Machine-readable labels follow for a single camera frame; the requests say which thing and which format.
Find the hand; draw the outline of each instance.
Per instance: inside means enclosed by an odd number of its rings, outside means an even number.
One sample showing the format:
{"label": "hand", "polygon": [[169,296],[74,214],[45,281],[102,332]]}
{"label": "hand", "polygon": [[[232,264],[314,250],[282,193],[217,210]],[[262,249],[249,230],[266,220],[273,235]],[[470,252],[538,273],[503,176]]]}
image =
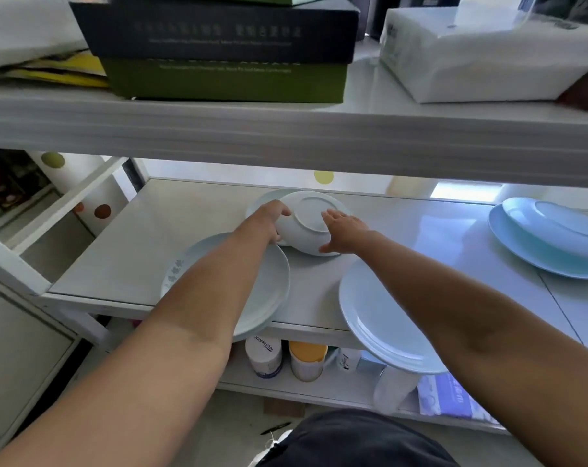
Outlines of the hand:
{"label": "hand", "polygon": [[331,242],[318,249],[325,254],[329,252],[352,254],[369,231],[368,225],[363,221],[341,211],[333,209],[322,211],[322,219],[331,233]]}
{"label": "hand", "polygon": [[270,237],[270,242],[276,243],[281,241],[281,236],[276,232],[275,221],[281,215],[290,216],[291,211],[281,201],[273,200],[260,206],[245,222],[256,223],[260,227],[265,228]]}

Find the stacked boxes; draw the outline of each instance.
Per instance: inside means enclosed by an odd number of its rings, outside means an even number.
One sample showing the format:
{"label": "stacked boxes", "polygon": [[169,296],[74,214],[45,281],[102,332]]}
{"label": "stacked boxes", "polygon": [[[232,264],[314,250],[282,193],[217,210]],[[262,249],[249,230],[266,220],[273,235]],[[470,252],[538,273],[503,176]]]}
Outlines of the stacked boxes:
{"label": "stacked boxes", "polygon": [[126,98],[341,102],[359,10],[348,0],[90,0],[72,10]]}

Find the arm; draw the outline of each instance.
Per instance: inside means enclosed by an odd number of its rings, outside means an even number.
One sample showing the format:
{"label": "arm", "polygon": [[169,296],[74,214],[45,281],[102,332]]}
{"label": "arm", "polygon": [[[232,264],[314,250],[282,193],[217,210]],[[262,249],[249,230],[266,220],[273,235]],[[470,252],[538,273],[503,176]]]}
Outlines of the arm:
{"label": "arm", "polygon": [[447,368],[547,466],[588,467],[588,349],[497,290],[328,210],[324,252],[357,254]]}
{"label": "arm", "polygon": [[274,221],[273,201],[192,266],[103,364],[0,452],[0,467],[158,467],[173,459],[228,360]]}

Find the white plate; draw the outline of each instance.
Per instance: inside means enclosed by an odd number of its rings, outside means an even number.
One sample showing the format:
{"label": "white plate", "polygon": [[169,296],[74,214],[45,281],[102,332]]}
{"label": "white plate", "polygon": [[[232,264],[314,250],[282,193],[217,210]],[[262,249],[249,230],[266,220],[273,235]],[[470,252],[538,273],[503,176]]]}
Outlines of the white plate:
{"label": "white plate", "polygon": [[281,198],[290,211],[291,216],[281,216],[275,227],[279,235],[290,246],[306,254],[330,257],[338,255],[337,252],[322,254],[318,251],[320,246],[331,240],[321,212],[329,208],[350,214],[350,210],[330,195],[320,192],[302,191],[294,192]]}
{"label": "white plate", "polygon": [[[162,282],[160,297],[169,291],[173,284],[197,260],[219,246],[230,233],[216,234],[190,246],[166,271]],[[251,290],[251,295],[244,305],[236,329],[234,342],[241,341],[259,332],[272,319],[279,306],[288,298],[290,291],[290,265],[279,247],[268,245]]]}
{"label": "white plate", "polygon": [[517,225],[502,205],[489,213],[492,233],[510,252],[547,272],[588,280],[588,259],[568,254],[541,241]]}
{"label": "white plate", "polygon": [[588,217],[582,212],[533,198],[508,198],[503,208],[528,233],[561,251],[588,259]]}
{"label": "white plate", "polygon": [[[257,209],[265,203],[271,202],[273,200],[280,200],[286,195],[290,193],[299,192],[300,188],[279,188],[278,190],[271,190],[264,195],[260,196],[257,200],[249,205],[247,208],[247,213],[245,215],[246,218],[251,216],[253,213],[257,211]],[[289,246],[288,243],[285,242],[285,239],[281,239],[277,243],[279,246]]]}
{"label": "white plate", "polygon": [[426,336],[363,261],[341,279],[339,306],[355,337],[387,365],[418,374],[447,372]]}

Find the cabinet door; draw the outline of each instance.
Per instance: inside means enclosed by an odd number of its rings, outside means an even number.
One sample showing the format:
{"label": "cabinet door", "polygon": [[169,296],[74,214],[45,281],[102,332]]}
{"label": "cabinet door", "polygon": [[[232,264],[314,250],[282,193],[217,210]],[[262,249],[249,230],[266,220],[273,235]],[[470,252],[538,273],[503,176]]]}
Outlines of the cabinet door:
{"label": "cabinet door", "polygon": [[72,340],[0,297],[0,439]]}

